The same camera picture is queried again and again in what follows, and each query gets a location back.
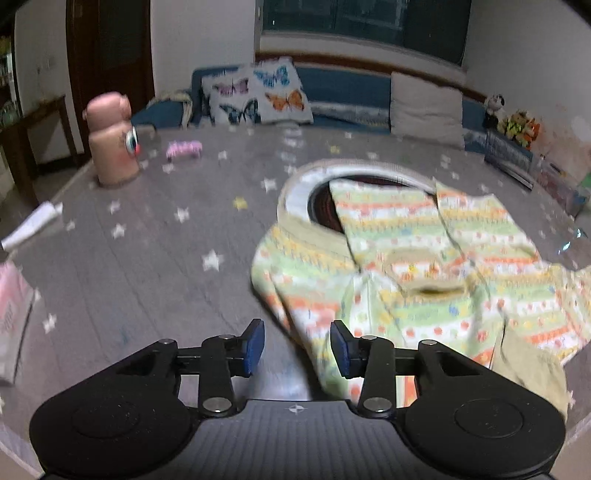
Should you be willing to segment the round black induction cooker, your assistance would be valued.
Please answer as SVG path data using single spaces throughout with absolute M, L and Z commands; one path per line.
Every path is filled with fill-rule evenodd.
M 370 186 L 415 188 L 434 196 L 435 182 L 396 164 L 363 159 L 322 159 L 297 169 L 283 185 L 277 202 L 277 220 L 297 219 L 342 234 L 329 184 L 348 180 Z

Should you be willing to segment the colourful patterned hooded child jacket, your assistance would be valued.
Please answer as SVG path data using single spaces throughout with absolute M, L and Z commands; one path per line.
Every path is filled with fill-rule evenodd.
M 434 339 L 566 412 L 564 364 L 590 340 L 590 272 L 543 260 L 494 196 L 329 185 L 342 232 L 280 212 L 252 285 L 307 351 L 325 392 L 356 401 L 329 328 L 402 348 Z

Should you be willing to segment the dark window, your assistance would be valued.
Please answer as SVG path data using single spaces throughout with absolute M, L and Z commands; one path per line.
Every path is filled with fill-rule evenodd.
M 471 6 L 463 0 L 266 1 L 263 30 L 360 38 L 459 65 Z

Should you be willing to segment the pink tissue pack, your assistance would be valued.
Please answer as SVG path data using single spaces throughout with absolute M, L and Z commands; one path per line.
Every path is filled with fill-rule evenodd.
M 2 384 L 16 378 L 24 331 L 33 303 L 34 290 L 11 261 L 1 264 L 0 284 L 0 375 Z

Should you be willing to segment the pink cartoon thermos bottle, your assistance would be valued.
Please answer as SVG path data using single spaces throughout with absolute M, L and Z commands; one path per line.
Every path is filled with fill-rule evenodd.
M 99 95 L 87 104 L 82 117 L 99 184 L 116 187 L 135 178 L 140 145 L 127 96 L 118 92 Z

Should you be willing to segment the clear plastic storage box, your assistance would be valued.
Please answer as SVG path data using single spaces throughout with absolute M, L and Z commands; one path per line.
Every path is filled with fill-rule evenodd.
M 568 215 L 576 218 L 588 204 L 590 189 L 546 157 L 536 160 L 532 172 L 537 183 Z

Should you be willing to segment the white crumpled tissue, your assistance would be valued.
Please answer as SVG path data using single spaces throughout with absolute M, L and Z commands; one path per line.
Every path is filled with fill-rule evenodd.
M 13 251 L 60 217 L 62 213 L 62 203 L 43 202 L 13 232 L 1 240 L 2 249 L 6 252 Z

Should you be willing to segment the beige plain cushion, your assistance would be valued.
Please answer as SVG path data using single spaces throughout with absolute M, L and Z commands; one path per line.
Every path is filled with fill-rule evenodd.
M 463 150 L 463 95 L 410 75 L 391 75 L 391 133 Z

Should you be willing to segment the beige knitted blanket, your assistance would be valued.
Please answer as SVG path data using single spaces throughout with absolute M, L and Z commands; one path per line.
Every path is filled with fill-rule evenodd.
M 193 114 L 193 101 L 189 92 L 177 90 L 163 93 L 152 100 L 156 108 L 158 128 L 187 128 Z

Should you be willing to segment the blue sofa bench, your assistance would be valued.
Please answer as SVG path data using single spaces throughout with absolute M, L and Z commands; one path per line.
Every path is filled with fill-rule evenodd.
M 208 118 L 201 79 L 206 75 L 235 70 L 238 66 L 213 67 L 193 71 L 190 93 L 193 114 L 190 126 L 197 127 Z M 323 66 L 296 66 L 297 74 L 303 81 L 304 92 L 311 101 L 314 123 L 318 127 L 344 130 L 360 130 L 379 134 L 390 134 L 390 77 L 348 70 L 329 69 Z M 463 129 L 465 150 L 484 154 L 487 133 L 482 128 L 485 107 L 482 102 L 463 97 Z M 131 118 L 134 126 L 149 125 L 155 129 L 156 108 L 146 106 Z

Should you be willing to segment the black white plush toy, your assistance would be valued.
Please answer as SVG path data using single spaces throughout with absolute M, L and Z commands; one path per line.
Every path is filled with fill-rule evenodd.
M 496 130 L 499 123 L 505 118 L 505 99 L 501 94 L 489 96 L 485 102 L 485 115 L 483 128 L 485 130 Z

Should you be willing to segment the orange yellow plush toys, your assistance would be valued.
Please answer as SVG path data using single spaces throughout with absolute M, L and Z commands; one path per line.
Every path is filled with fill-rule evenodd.
M 538 138 L 541 124 L 527 111 L 516 111 L 502 119 L 497 125 L 497 130 L 520 147 L 530 150 Z

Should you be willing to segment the butterfly print cushion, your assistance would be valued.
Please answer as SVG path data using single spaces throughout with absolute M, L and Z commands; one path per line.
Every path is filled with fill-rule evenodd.
M 314 122 L 303 82 L 288 57 L 206 75 L 201 91 L 215 125 Z

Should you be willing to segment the small pink purple toy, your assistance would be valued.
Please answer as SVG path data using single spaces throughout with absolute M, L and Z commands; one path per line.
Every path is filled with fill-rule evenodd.
M 171 163 L 182 157 L 199 158 L 201 153 L 202 144 L 200 141 L 172 141 L 167 146 L 165 158 Z

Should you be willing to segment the dark wooden door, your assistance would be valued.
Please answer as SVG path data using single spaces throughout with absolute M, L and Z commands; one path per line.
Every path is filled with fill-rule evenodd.
M 118 92 L 137 112 L 154 96 L 150 2 L 67 0 L 65 15 L 73 104 L 88 152 L 89 130 L 82 112 L 92 99 Z

